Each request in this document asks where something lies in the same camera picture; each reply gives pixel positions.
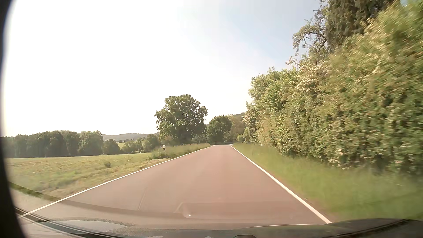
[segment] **field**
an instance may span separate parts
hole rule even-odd
[[[366,169],[342,170],[305,158],[280,155],[275,148],[236,143],[234,147],[328,214],[329,220],[423,219],[423,184],[395,174],[375,176]]]
[[[55,158],[7,159],[9,181],[13,188],[26,193],[36,191],[64,198],[114,178],[150,167],[189,152],[208,147],[208,144],[169,147],[167,158],[154,159],[154,153],[97,155]]]

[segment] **forested hill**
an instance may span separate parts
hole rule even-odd
[[[136,140],[138,138],[147,137],[148,134],[139,134],[139,133],[127,133],[127,134],[119,134],[119,135],[103,135],[104,140],[113,139],[115,141],[124,141],[126,139],[129,140]]]

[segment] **grass verge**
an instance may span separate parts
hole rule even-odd
[[[162,148],[159,148],[151,153],[151,158],[152,159],[176,158],[178,156],[185,155],[199,149],[204,149],[209,146],[210,144],[208,143],[169,146],[169,147],[166,147],[166,152],[164,152]]]
[[[273,147],[246,143],[233,146],[332,220],[423,219],[422,183],[398,174],[376,176],[366,169],[343,170],[306,158],[291,158]]]
[[[205,147],[169,147],[166,150],[171,153],[158,159],[153,159],[158,151],[125,155],[12,158],[6,160],[7,172],[11,188],[54,201]]]

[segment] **road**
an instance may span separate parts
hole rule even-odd
[[[234,148],[212,146],[93,188],[35,214],[142,227],[325,224]]]

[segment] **white edge line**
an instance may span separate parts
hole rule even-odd
[[[253,163],[257,168],[259,168],[261,171],[263,171],[265,174],[267,174],[273,181],[275,181],[279,186],[281,186],[283,189],[285,189],[289,194],[291,194],[293,197],[295,197],[298,201],[300,201],[304,206],[306,206],[308,209],[310,209],[314,214],[316,214],[320,219],[322,219],[326,224],[332,223],[327,219],[324,215],[322,215],[320,212],[318,212],[316,209],[314,209],[312,206],[310,206],[308,203],[306,203],[302,198],[297,196],[293,191],[289,190],[285,185],[283,185],[279,180],[275,179],[271,174],[269,174],[266,170],[258,166],[256,163],[254,163],[251,159],[249,159],[247,156],[239,152],[239,150],[235,149],[233,146],[231,146],[234,150],[238,151],[242,156],[246,157],[251,163]]]
[[[176,157],[176,158],[173,158],[173,159],[170,159],[170,160],[167,160],[167,161],[163,161],[163,162],[161,162],[161,163],[157,163],[157,164],[155,164],[155,165],[152,165],[152,166],[147,167],[147,168],[144,168],[144,169],[149,169],[149,168],[154,167],[154,166],[156,166],[156,165],[159,165],[159,164],[162,164],[162,163],[166,163],[166,162],[168,162],[168,161],[172,161],[172,160],[174,160],[174,159],[177,159],[177,158],[180,158],[180,157],[182,157],[182,156],[186,156],[186,155],[189,155],[189,154],[195,153],[195,152],[200,151],[200,150],[202,150],[202,149],[199,149],[199,150],[193,151],[193,152],[188,153],[188,154],[185,154],[185,155],[181,155],[181,156],[179,156],[179,157]],[[55,201],[55,202],[49,203],[49,204],[47,204],[47,205],[45,205],[45,206],[42,206],[42,207],[40,207],[40,208],[34,209],[34,210],[30,211],[30,212],[27,212],[27,213],[25,213],[25,214],[23,214],[23,215],[18,216],[18,219],[19,219],[19,218],[21,218],[21,217],[24,217],[24,216],[26,216],[26,215],[29,215],[29,214],[31,214],[31,213],[34,213],[34,212],[36,212],[36,211],[38,211],[38,210],[41,210],[41,209],[43,209],[43,208],[46,208],[46,207],[48,207],[48,206],[54,205],[54,204],[56,204],[56,203],[58,203],[58,202],[61,202],[61,201],[63,201],[63,200],[66,200],[66,199],[68,199],[68,198],[71,198],[71,197],[73,197],[73,196],[76,196],[76,195],[78,195],[78,194],[81,194],[81,193],[83,193],[83,192],[86,192],[86,191],[88,191],[88,190],[91,190],[91,189],[93,189],[93,188],[97,188],[97,187],[100,187],[101,185],[104,185],[104,184],[107,184],[107,183],[113,182],[113,181],[118,180],[118,179],[120,179],[120,178],[123,178],[123,177],[129,176],[129,175],[131,175],[131,174],[138,173],[138,172],[140,172],[140,171],[143,171],[144,169],[141,169],[141,170],[138,170],[138,171],[132,172],[132,173],[130,173],[130,174],[124,175],[124,176],[119,177],[119,178],[115,178],[115,179],[113,179],[113,180],[110,180],[110,181],[107,181],[107,182],[105,182],[105,183],[99,184],[99,185],[94,186],[94,187],[92,187],[92,188],[85,189],[85,190],[83,190],[83,191],[77,192],[77,193],[75,193],[75,194],[72,194],[72,195],[70,195],[70,196],[67,196],[67,197],[65,197],[65,198],[62,198],[62,199],[57,200],[57,201]]]

